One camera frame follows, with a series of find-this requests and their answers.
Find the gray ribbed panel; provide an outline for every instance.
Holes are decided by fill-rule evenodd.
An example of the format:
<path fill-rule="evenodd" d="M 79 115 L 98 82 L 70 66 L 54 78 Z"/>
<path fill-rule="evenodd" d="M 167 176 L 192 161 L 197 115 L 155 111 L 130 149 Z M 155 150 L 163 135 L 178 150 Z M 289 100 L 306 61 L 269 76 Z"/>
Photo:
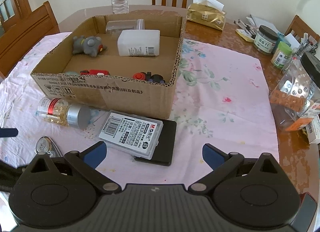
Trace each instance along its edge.
<path fill-rule="evenodd" d="M 13 231 L 253 232 L 254 230 L 240 228 L 224 220 L 215 212 L 206 197 L 191 195 L 182 185 L 129 184 L 120 194 L 103 196 L 95 210 L 76 224 L 51 230 L 20 226 Z M 274 231 L 294 232 L 289 226 Z"/>

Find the barcode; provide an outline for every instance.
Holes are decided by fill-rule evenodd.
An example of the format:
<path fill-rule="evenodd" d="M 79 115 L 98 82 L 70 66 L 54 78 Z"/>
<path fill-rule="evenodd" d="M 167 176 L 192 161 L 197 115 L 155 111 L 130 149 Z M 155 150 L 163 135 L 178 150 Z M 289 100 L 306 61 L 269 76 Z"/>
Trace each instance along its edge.
<path fill-rule="evenodd" d="M 121 123 L 121 119 L 115 118 L 112 116 L 107 121 L 106 125 L 103 127 L 102 132 L 107 135 L 114 136 L 117 132 L 117 129 L 118 129 L 120 123 Z"/>
<path fill-rule="evenodd" d="M 311 123 L 309 123 L 309 124 L 307 125 L 307 129 L 308 129 L 309 133 L 312 133 L 312 126 L 311 126 Z"/>
<path fill-rule="evenodd" d="M 154 55 L 155 54 L 155 47 L 148 47 L 148 55 Z"/>
<path fill-rule="evenodd" d="M 278 57 L 277 60 L 275 61 L 275 64 L 276 64 L 276 65 L 279 65 L 279 64 L 280 64 L 280 61 L 281 61 L 281 58 Z"/>

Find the white box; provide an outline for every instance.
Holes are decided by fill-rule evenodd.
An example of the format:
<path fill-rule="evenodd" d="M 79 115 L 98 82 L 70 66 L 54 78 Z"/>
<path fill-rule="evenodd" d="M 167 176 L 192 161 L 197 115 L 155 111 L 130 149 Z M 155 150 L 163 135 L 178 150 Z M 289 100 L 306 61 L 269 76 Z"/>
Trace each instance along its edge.
<path fill-rule="evenodd" d="M 311 123 L 306 126 L 309 143 L 320 143 L 320 119 L 316 116 Z"/>

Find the wooden door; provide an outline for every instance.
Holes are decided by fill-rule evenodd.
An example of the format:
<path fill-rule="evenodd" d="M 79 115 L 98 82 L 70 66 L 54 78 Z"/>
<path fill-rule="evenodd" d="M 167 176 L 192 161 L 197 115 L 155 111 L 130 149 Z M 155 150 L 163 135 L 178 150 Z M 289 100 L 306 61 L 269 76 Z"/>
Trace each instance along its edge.
<path fill-rule="evenodd" d="M 20 15 L 14 0 L 0 0 L 0 21 L 4 31 L 15 25 Z"/>

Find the cardboard box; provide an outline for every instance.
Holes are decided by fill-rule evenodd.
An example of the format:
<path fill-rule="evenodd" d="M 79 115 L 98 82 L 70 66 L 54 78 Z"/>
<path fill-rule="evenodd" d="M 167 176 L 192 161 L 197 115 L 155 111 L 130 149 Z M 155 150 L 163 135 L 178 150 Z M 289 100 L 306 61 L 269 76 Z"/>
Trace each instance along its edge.
<path fill-rule="evenodd" d="M 320 143 L 320 119 L 316 116 L 311 123 L 306 126 L 309 143 Z"/>
<path fill-rule="evenodd" d="M 119 56 L 117 39 L 106 34 L 114 20 L 144 19 L 146 29 L 160 30 L 159 56 Z M 167 119 L 170 115 L 186 20 L 180 16 L 117 14 L 96 16 L 82 23 L 70 36 L 48 53 L 31 72 L 47 96 L 62 97 L 100 109 Z M 97 57 L 73 55 L 73 37 L 100 36 L 108 50 Z M 110 76 L 70 76 L 85 69 L 108 70 Z M 162 75 L 166 84 L 131 77 L 151 71 Z"/>

